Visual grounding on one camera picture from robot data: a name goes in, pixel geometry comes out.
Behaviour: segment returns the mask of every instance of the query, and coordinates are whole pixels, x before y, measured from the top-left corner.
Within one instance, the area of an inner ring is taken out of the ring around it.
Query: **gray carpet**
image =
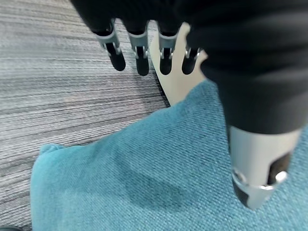
[[[30,174],[42,144],[85,144],[166,107],[152,64],[139,76],[117,29],[123,72],[68,0],[0,1],[0,226],[31,230]]]

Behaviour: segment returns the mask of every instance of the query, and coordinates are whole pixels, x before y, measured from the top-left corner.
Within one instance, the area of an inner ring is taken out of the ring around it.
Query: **black fabric sleeve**
[[[265,134],[289,132],[308,118],[307,0],[181,0],[202,47],[204,75],[218,85],[226,121]]]

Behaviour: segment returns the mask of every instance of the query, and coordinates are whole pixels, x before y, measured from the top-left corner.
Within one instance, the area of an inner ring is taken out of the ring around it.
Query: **robotic finger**
[[[178,37],[179,24],[164,24],[158,22],[160,72],[168,75],[172,68],[172,56]]]
[[[99,32],[95,32],[95,34],[101,47],[107,51],[113,67],[118,71],[123,71],[126,64],[120,48],[120,42],[116,34],[115,20],[110,20],[108,27]]]
[[[128,31],[131,48],[135,53],[138,74],[146,76],[149,73],[148,61],[148,32],[147,21],[129,22],[123,21]]]
[[[287,178],[287,169],[301,130],[257,134],[229,128],[232,182],[248,208],[260,207]]]

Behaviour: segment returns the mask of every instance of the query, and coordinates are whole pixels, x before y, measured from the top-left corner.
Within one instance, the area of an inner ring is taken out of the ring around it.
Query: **black fingertip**
[[[168,58],[160,59],[159,69],[163,75],[168,75],[172,69],[172,60]]]
[[[195,59],[184,57],[183,63],[182,63],[182,72],[185,75],[189,75],[194,70],[195,64],[196,64]]]
[[[123,56],[123,53],[120,54],[112,54],[110,56],[110,61],[112,65],[114,66],[115,70],[117,71],[123,71],[125,69],[125,59]]]
[[[137,71],[139,75],[146,76],[149,73],[148,58],[136,59],[136,66],[137,66]]]

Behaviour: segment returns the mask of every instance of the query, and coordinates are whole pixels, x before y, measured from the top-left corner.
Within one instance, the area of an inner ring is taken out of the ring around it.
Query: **blue fabric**
[[[261,209],[233,193],[217,89],[87,146],[45,145],[33,167],[34,231],[308,231],[308,129],[290,177]]]

